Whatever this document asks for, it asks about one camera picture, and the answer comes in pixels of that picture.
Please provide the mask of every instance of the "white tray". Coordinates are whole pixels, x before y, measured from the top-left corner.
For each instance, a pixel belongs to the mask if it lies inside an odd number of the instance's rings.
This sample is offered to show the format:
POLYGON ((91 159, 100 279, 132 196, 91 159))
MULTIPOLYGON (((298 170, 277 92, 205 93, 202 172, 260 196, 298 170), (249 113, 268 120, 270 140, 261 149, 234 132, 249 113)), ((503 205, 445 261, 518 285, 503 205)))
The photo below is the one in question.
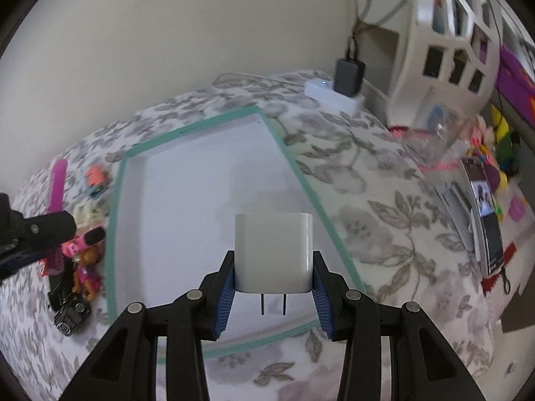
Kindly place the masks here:
MULTIPOLYGON (((339 254, 342 242, 259 111, 216 116, 128 151, 116 179, 106 251, 111 321, 133 301, 153 307, 198 288, 234 249, 237 213, 311 213, 315 250, 353 286, 339 254)), ((266 296, 265 313, 259 295, 237 292, 227 329, 218 342, 203 344, 205 356, 289 336, 317 320, 311 293, 289 295, 286 316, 282 296, 266 296)))

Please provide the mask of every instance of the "floral tablecloth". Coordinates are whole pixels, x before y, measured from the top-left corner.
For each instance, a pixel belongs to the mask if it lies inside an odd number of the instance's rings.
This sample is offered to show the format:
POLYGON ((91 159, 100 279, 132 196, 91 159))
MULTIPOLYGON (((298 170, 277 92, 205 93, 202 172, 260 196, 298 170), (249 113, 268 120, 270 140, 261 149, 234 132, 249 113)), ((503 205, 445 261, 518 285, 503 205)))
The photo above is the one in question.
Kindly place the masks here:
MULTIPOLYGON (((316 71, 281 77, 298 84, 328 78, 316 71)), ((334 114, 305 97, 302 87, 267 80, 233 81, 186 93, 113 122, 58 156, 69 161, 65 209, 72 212, 84 200, 84 173, 93 164, 107 168, 113 178, 134 144, 255 104, 271 119, 331 216, 365 293, 394 306, 420 302, 472 375, 482 375, 492 360, 493 336, 478 264, 399 142, 366 111, 334 114)), ((32 176, 13 201, 26 217, 45 212, 50 167, 32 176)), ((98 202, 104 209, 112 187, 98 202)), ((66 338, 52 325, 46 291, 36 265, 0 287, 0 349, 32 399, 48 401, 60 396, 109 321, 104 290, 87 328, 66 338)), ((387 350, 385 346, 384 399, 390 393, 387 350)), ((249 352, 210 359, 206 367, 211 397, 335 399, 343 353, 343 343, 332 343, 312 329, 249 352)), ((160 373, 161 398, 164 379, 160 373)))

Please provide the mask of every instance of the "orange object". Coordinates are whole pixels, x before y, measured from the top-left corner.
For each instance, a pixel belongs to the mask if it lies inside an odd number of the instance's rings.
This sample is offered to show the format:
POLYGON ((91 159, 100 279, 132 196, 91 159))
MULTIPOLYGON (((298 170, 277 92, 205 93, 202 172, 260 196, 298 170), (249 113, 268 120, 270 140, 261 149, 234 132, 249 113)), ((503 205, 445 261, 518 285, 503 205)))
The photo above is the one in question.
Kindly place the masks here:
POLYGON ((91 167, 86 172, 86 176, 87 176, 87 185, 90 187, 93 187, 96 185, 103 185, 106 183, 106 175, 104 174, 104 171, 98 166, 91 167))

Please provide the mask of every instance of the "white power adapter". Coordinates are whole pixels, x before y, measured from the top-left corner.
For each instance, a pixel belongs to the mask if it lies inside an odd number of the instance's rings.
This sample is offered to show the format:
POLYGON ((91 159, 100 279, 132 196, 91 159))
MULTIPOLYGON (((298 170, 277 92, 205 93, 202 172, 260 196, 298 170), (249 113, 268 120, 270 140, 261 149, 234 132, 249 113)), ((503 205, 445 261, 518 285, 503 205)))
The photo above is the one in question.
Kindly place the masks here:
POLYGON ((310 292, 312 243, 312 214, 237 214, 236 291, 253 294, 310 292))
POLYGON ((366 98, 360 93, 350 98, 333 90, 333 82, 326 80, 311 80, 304 85, 304 94, 309 98, 332 107, 335 111, 345 112, 352 116, 364 109, 366 98))

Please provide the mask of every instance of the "green border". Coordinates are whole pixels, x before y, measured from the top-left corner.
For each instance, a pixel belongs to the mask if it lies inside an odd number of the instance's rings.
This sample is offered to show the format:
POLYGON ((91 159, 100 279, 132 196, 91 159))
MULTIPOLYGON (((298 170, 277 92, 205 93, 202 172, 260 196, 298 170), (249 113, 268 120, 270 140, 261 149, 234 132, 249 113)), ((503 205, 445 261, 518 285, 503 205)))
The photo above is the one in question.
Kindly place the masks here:
MULTIPOLYGON (((338 253, 340 254, 340 257, 342 258, 342 261, 344 265, 346 266, 346 269, 348 270, 351 280, 353 281, 357 289, 360 289, 361 291, 364 290, 362 282, 360 280, 360 276, 358 275, 358 272, 355 268, 355 265, 352 263, 351 257, 346 247, 343 245, 342 240, 340 239, 338 233, 335 231, 334 226, 329 220, 327 213, 323 209, 323 206, 321 202, 319 201, 319 198, 316 192, 312 189, 310 184, 307 182, 305 176, 302 174, 301 170, 299 169, 298 164, 296 163, 295 159, 291 156, 290 151, 288 150, 283 140, 279 137, 279 135, 275 131, 273 125, 264 116, 263 110, 257 106, 251 106, 251 107, 240 108, 233 112, 228 112, 225 114, 220 114, 218 116, 210 117, 208 119, 204 119, 202 121, 195 122, 190 125, 186 125, 185 127, 167 132, 152 140, 148 140, 146 142, 140 143, 132 147, 130 150, 128 150, 125 153, 125 156, 122 159, 120 166, 119 166, 119 172, 113 183, 113 196, 112 196, 111 206, 110 206, 110 221, 108 225, 108 240, 107 240, 107 245, 106 245, 106 256, 105 256, 106 301, 108 302, 108 316, 109 316, 110 321, 113 322, 118 317, 117 296, 116 296, 116 286, 115 286, 115 240, 116 240, 116 235, 117 235, 117 215, 118 215, 119 201, 120 201, 120 196, 121 196, 122 181, 124 179, 126 163, 128 159, 132 158, 133 156, 144 153, 146 151, 149 151, 155 147, 161 146, 165 143, 172 142, 172 140, 175 140, 179 137, 189 135, 194 132, 202 131, 205 129, 214 128, 227 122, 238 120, 247 116, 252 116, 253 114, 259 114, 262 121, 268 127, 269 131, 271 132, 271 135, 277 142, 277 145, 279 146, 280 151, 283 153, 286 160, 292 167, 292 170, 294 171, 295 176, 298 178, 299 182, 301 183, 301 186, 303 187, 303 190, 308 195, 312 203, 312 206, 314 206, 314 209, 316 210, 320 219, 322 220, 323 226, 327 230, 327 233, 333 240, 334 246, 336 250, 338 251, 338 253)), ((314 326, 317 326, 318 324, 319 322, 316 319, 314 321, 310 321, 306 324, 300 325, 288 331, 278 333, 274 336, 269 336, 262 340, 251 341, 251 342, 247 342, 244 344, 235 345, 234 347, 210 349, 209 351, 204 352, 203 355, 205 358, 208 359, 208 358, 225 356, 225 355, 230 355, 230 354, 234 354, 234 353, 241 352, 241 351, 250 350, 256 347, 260 347, 261 345, 269 344, 271 342, 279 341, 287 337, 294 336, 298 333, 302 333, 306 330, 309 330, 310 328, 314 326)))

